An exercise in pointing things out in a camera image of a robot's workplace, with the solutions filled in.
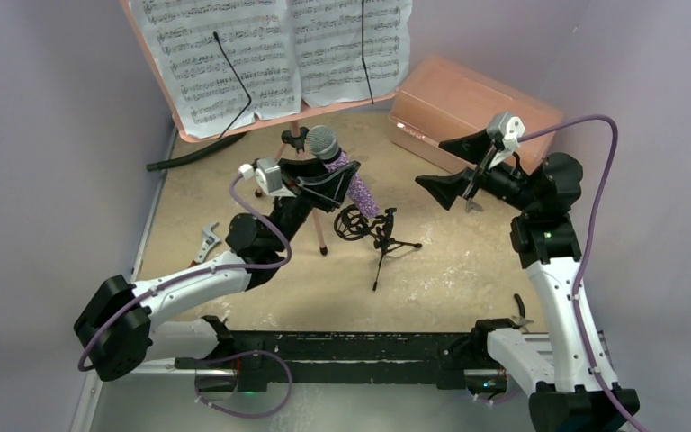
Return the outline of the pink folding music stand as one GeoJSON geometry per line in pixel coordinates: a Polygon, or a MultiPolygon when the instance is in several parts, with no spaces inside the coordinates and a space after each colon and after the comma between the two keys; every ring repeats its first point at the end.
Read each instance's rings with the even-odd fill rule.
{"type": "MultiPolygon", "coordinates": [[[[329,106],[324,106],[324,107],[309,107],[302,101],[301,110],[297,114],[290,115],[287,117],[277,118],[277,119],[273,119],[273,120],[268,120],[268,121],[257,121],[256,123],[254,123],[252,125],[248,125],[245,127],[234,129],[234,130],[226,130],[218,136],[213,136],[213,137],[210,137],[207,139],[195,139],[191,136],[184,134],[181,130],[181,126],[177,121],[177,118],[175,116],[172,105],[170,104],[167,96],[164,93],[164,87],[163,87],[162,82],[160,80],[160,77],[157,73],[157,69],[154,67],[153,61],[148,55],[146,44],[143,42],[140,35],[136,31],[136,28],[133,24],[131,17],[130,17],[130,12],[128,11],[127,5],[126,5],[127,2],[129,2],[129,1],[124,2],[122,5],[123,11],[124,11],[124,13],[126,13],[127,17],[130,20],[130,24],[133,28],[133,31],[135,32],[136,37],[139,40],[139,44],[140,44],[141,48],[143,49],[143,53],[147,59],[147,62],[149,63],[152,71],[154,72],[154,74],[156,76],[156,80],[157,80],[158,84],[160,85],[161,90],[162,90],[162,92],[163,92],[163,94],[164,94],[164,96],[165,96],[165,98],[169,104],[169,107],[170,107],[172,114],[173,114],[173,120],[175,122],[176,128],[179,130],[179,132],[181,133],[182,137],[185,140],[192,141],[192,142],[203,142],[204,143],[203,149],[197,150],[197,151],[195,151],[191,154],[188,154],[184,157],[180,157],[180,158],[173,159],[173,160],[151,163],[148,165],[148,171],[161,171],[164,169],[170,169],[170,168],[190,164],[194,161],[197,161],[201,158],[204,158],[204,157],[212,154],[215,151],[223,149],[227,144],[233,143],[238,134],[245,133],[245,132],[250,131],[252,129],[259,129],[259,128],[262,128],[264,126],[269,126],[269,125],[272,125],[275,123],[282,123],[282,122],[288,124],[288,129],[283,132],[282,138],[281,138],[283,146],[287,147],[287,148],[292,148],[296,153],[302,153],[304,150],[304,140],[307,136],[308,131],[305,127],[300,126],[300,120],[301,119],[306,118],[306,117],[311,117],[314,115],[318,115],[318,114],[322,114],[322,113],[340,111],[340,110],[343,110],[345,108],[349,108],[349,107],[353,107],[353,106],[372,104],[372,103],[369,103],[367,101],[357,101],[357,102],[349,102],[349,103],[333,103],[329,106]]],[[[292,35],[293,35],[293,44],[294,44],[294,48],[295,48],[293,24],[292,24],[292,35]]],[[[391,94],[388,94],[388,95],[385,95],[383,97],[378,98],[377,101],[375,101],[374,103],[386,100],[390,97],[393,97],[396,94],[397,90],[391,94]]]]}

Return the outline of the black mini microphone tripod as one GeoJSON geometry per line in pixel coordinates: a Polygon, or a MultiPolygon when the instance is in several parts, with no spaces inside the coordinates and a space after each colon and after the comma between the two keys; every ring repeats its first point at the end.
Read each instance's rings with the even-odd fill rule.
{"type": "Polygon", "coordinates": [[[400,241],[393,237],[395,225],[395,207],[388,208],[383,214],[368,220],[355,204],[345,207],[334,219],[333,228],[337,236],[344,241],[357,241],[371,238],[373,247],[380,252],[372,290],[375,292],[381,273],[384,258],[393,251],[403,247],[420,249],[422,243],[400,241]]]}

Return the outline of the sheet music paper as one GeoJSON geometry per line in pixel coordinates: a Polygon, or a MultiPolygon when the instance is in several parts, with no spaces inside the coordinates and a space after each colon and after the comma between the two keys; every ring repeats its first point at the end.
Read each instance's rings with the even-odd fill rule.
{"type": "Polygon", "coordinates": [[[195,139],[302,106],[286,1],[129,1],[181,130],[195,139]]]}
{"type": "Polygon", "coordinates": [[[289,6],[307,106],[373,103],[407,76],[411,1],[295,0],[289,6]]]}

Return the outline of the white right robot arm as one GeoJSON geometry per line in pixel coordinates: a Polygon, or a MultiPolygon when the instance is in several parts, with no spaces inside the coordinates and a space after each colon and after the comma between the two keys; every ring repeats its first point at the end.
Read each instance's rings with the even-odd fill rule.
{"type": "Polygon", "coordinates": [[[618,383],[579,273],[588,252],[579,247],[569,212],[581,196],[583,168],[575,158],[555,153],[530,175],[519,167],[498,174],[498,159],[514,146],[486,131],[443,141],[440,149],[475,167],[416,179],[445,209],[456,198],[471,200],[483,185],[499,185],[506,201],[520,210],[511,222],[511,243],[541,303],[552,360],[528,345],[520,331],[482,325],[469,343],[471,359],[482,366],[497,362],[509,372],[528,396],[537,431],[617,431],[640,401],[635,390],[618,383]]]}

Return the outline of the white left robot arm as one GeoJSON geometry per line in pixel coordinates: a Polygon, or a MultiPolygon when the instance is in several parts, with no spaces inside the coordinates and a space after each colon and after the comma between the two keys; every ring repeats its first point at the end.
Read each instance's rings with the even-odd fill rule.
{"type": "Polygon", "coordinates": [[[229,196],[243,211],[229,224],[227,251],[150,280],[106,279],[74,325],[83,346],[78,371],[94,371],[104,382],[122,378],[144,363],[165,322],[268,283],[292,260],[291,241],[312,211],[340,208],[360,168],[352,161],[329,171],[316,159],[242,165],[229,183],[229,196]]]}

